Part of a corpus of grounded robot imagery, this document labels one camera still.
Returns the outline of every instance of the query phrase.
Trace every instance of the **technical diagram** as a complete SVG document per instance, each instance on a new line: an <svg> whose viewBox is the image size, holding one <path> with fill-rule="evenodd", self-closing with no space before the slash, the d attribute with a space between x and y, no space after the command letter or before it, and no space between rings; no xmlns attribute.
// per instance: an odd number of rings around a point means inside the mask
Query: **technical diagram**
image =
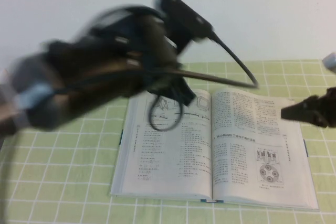
<svg viewBox="0 0 336 224"><path fill-rule="evenodd" d="M157 108L160 108L161 110L169 110L168 107L168 101L166 99L160 98L159 101L156 104Z"/></svg>
<svg viewBox="0 0 336 224"><path fill-rule="evenodd" d="M283 184L277 151L256 148L256 161L259 182Z"/></svg>
<svg viewBox="0 0 336 224"><path fill-rule="evenodd" d="M270 183L274 183L279 179L278 170L272 165L262 165L259 172L264 180Z"/></svg>
<svg viewBox="0 0 336 224"><path fill-rule="evenodd" d="M209 100L204 97L197 97L197 106L204 111L208 111L210 108Z"/></svg>
<svg viewBox="0 0 336 224"><path fill-rule="evenodd" d="M154 96L148 96L146 110L148 111ZM152 117L154 122L158 121L176 121L180 116L180 105L178 102L161 97L157 102ZM147 120L147 113L144 113L144 120ZM183 106L183 120L196 119L210 122L210 103L209 99L198 95L189 106Z"/></svg>
<svg viewBox="0 0 336 224"><path fill-rule="evenodd" d="M265 163L277 161L277 154L275 152L270 152L267 150L257 150L257 160L262 159Z"/></svg>

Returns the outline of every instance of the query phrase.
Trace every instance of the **robotic arm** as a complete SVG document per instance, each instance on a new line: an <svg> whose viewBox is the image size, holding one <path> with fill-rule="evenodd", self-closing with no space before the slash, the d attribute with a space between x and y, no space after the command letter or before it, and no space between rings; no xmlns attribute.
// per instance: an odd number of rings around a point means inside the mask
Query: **robotic arm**
<svg viewBox="0 0 336 224"><path fill-rule="evenodd" d="M17 63L8 83L0 86L0 139L29 126L52 130L112 99L144 90L157 95L152 109L165 96L183 110L195 97L183 77L258 86L211 24L181 0L159 0L157 9L130 6L105 12L74 42L54 41ZM222 46L252 83L182 70L178 55L192 40L205 38ZM148 118L157 129L150 114Z"/></svg>
<svg viewBox="0 0 336 224"><path fill-rule="evenodd" d="M324 66L336 73L336 53L323 59ZM321 97L312 95L295 105L283 108L281 118L319 127L336 127L336 87L327 89Z"/></svg>

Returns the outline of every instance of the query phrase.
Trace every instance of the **book page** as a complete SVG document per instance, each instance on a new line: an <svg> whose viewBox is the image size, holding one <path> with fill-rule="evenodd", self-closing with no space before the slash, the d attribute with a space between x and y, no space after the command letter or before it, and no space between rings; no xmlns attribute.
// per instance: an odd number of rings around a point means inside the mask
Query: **book page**
<svg viewBox="0 0 336 224"><path fill-rule="evenodd" d="M123 195L211 199L211 96L203 90L193 91L197 97L189 107L184 106L180 124L167 132L156 131L148 123L154 95L146 92L132 99L131 103L137 103L130 115L134 123L124 129L128 136L122 138L121 146L129 142L127 152L123 151L126 165L122 173L116 171L123 179L115 186L114 177L112 194L119 190ZM162 98L153 112L154 124L167 128L179 113L177 102Z"/></svg>
<svg viewBox="0 0 336 224"><path fill-rule="evenodd" d="M299 123L284 98L236 89L212 95L213 197L317 208Z"/></svg>

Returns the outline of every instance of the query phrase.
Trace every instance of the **white wall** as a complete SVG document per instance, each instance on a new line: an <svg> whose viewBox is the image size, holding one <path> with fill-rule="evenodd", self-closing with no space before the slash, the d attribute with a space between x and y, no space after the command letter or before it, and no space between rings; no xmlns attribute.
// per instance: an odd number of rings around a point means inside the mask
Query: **white wall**
<svg viewBox="0 0 336 224"><path fill-rule="evenodd" d="M315 59L336 50L335 0L183 0L210 21L242 60ZM71 39L100 11L153 0L0 0L0 68L50 39ZM182 61L228 60L194 45Z"/></svg>

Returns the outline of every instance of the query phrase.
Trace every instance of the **tablecloth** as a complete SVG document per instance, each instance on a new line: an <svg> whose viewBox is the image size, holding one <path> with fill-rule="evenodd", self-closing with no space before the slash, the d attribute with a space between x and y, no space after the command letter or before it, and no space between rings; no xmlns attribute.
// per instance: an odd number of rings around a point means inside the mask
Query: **tablecloth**
<svg viewBox="0 0 336 224"><path fill-rule="evenodd" d="M318 60L251 61L260 83L250 92L296 101L325 94L336 75ZM187 63L186 69L247 80L233 62ZM187 79L191 88L212 92L223 85ZM127 99L115 100L54 131L27 129L5 142L0 169L9 169L7 223L336 223L336 130L301 124L320 211L301 211L194 201L109 195Z"/></svg>

